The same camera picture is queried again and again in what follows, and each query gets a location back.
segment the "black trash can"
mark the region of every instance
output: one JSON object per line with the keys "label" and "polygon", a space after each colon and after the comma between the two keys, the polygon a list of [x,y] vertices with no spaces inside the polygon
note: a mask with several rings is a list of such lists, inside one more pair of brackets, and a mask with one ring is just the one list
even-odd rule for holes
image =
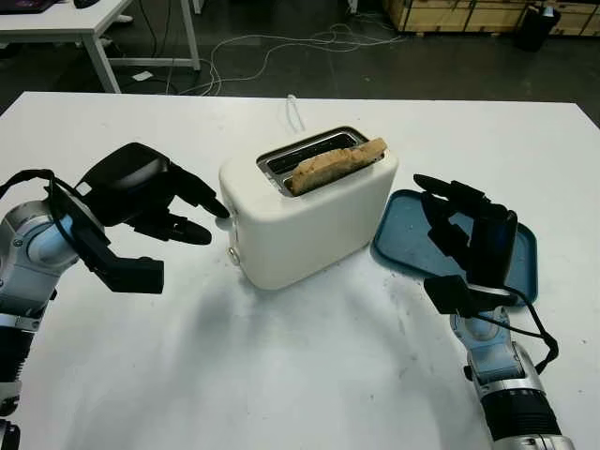
{"label": "black trash can", "polygon": [[552,9],[552,16],[544,14],[544,8],[528,7],[523,24],[515,36],[515,45],[528,52],[537,52],[561,19],[561,13]]}

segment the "table surface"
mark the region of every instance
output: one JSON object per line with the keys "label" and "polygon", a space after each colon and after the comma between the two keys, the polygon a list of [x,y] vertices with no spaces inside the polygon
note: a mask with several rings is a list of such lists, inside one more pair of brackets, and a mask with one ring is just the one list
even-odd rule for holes
{"label": "table surface", "polygon": [[95,5],[77,9],[73,0],[56,3],[39,14],[0,15],[3,33],[48,35],[49,33],[96,33],[131,0],[99,0]]}
{"label": "table surface", "polygon": [[[400,166],[457,179],[511,206],[537,236],[537,307],[561,356],[543,374],[562,431],[600,448],[600,131],[573,104],[25,93],[0,118],[0,178],[52,168],[75,183],[138,141],[218,186],[218,167],[341,125],[384,137]],[[15,187],[9,207],[43,197]],[[488,448],[465,351],[421,281],[367,248],[278,292],[250,285],[227,234],[209,247],[108,230],[122,256],[166,264],[164,294],[109,292],[82,264],[58,286],[22,374],[22,449]],[[533,329],[524,311],[517,326]],[[534,361],[543,343],[518,336]]]}

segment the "desk leg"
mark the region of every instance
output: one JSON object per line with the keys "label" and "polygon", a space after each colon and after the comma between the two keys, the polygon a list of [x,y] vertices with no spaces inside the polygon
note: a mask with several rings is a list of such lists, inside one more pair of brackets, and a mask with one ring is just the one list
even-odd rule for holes
{"label": "desk leg", "polygon": [[97,77],[100,78],[104,90],[110,93],[121,94],[119,84],[116,82],[116,78],[114,78],[113,68],[106,57],[99,39],[93,35],[84,35],[82,38],[85,49],[92,59]]}
{"label": "desk leg", "polygon": [[194,70],[200,70],[200,59],[198,59],[198,46],[196,45],[196,33],[194,32],[194,23],[191,21],[191,10],[189,0],[181,0],[181,12],[184,16],[184,26],[186,27],[187,44],[189,45],[189,56],[191,57],[191,66]]}

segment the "bread slice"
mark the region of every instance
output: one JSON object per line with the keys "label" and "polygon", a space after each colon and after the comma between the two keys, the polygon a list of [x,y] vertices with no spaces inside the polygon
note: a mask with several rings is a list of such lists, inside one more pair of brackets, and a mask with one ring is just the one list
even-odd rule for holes
{"label": "bread slice", "polygon": [[302,161],[292,172],[290,191],[304,194],[338,180],[383,158],[387,144],[382,138],[351,148],[339,148]]}

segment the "toaster slot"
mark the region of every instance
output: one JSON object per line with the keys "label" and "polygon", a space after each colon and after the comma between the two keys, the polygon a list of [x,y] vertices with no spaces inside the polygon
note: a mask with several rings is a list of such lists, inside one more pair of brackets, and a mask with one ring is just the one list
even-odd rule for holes
{"label": "toaster slot", "polygon": [[367,140],[354,128],[340,127],[262,155],[256,164],[281,194],[293,197],[288,185],[298,164],[321,153],[353,147]]}

